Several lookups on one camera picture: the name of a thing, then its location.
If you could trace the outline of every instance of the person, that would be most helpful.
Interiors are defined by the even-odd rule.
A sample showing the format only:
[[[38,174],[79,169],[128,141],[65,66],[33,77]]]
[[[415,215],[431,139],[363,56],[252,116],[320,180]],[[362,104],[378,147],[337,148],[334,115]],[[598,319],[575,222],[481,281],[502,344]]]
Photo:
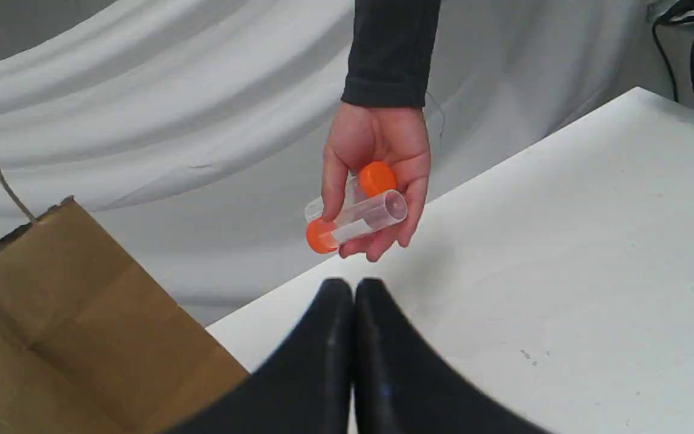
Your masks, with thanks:
[[[441,0],[355,0],[353,41],[342,103],[323,151],[323,219],[342,209],[345,182],[374,160],[393,168],[408,217],[342,245],[346,258],[375,262],[397,241],[408,247],[427,199],[430,140],[422,108]]]

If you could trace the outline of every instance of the white fabric backdrop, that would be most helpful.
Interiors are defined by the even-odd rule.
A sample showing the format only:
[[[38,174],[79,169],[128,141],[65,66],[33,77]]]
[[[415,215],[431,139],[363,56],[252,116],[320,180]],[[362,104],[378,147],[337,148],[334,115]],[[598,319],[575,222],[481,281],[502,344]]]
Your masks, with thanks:
[[[445,0],[430,198],[603,102],[643,14],[642,0]],[[0,161],[35,212],[77,196],[214,321],[323,259],[302,210],[351,25],[352,0],[119,0],[0,61]],[[0,189],[0,236],[20,222]]]

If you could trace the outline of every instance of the plastic tube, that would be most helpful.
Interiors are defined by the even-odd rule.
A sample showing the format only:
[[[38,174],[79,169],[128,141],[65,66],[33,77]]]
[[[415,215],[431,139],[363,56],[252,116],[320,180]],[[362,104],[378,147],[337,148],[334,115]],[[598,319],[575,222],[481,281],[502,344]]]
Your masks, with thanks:
[[[405,198],[397,190],[385,192],[344,208],[333,222],[317,218],[307,226],[307,242],[316,253],[325,254],[345,242],[367,236],[407,217]]]
[[[358,173],[358,176],[347,180],[345,201],[342,209],[372,198],[387,190],[397,190],[398,182],[393,170],[385,162],[372,162]],[[323,214],[323,198],[317,198],[307,204],[304,217],[307,223]]]

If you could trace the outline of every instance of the brown paper bag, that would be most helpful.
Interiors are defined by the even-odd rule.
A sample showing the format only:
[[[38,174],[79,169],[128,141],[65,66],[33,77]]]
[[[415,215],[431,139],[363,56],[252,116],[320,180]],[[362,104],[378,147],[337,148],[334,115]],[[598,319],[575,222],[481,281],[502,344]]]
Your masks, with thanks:
[[[72,198],[0,240],[0,432],[161,432],[247,373]]]

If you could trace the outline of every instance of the palm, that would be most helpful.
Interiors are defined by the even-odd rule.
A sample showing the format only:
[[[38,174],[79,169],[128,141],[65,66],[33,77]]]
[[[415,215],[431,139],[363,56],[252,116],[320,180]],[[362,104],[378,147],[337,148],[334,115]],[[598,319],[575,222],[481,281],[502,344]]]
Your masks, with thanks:
[[[430,143],[422,110],[342,105],[325,146],[325,219],[335,218],[342,208],[348,171],[356,173],[373,160],[383,160],[393,168],[408,202],[408,218],[401,225],[348,242],[340,253],[363,252],[376,261],[396,240],[407,247],[422,215],[430,176]]]

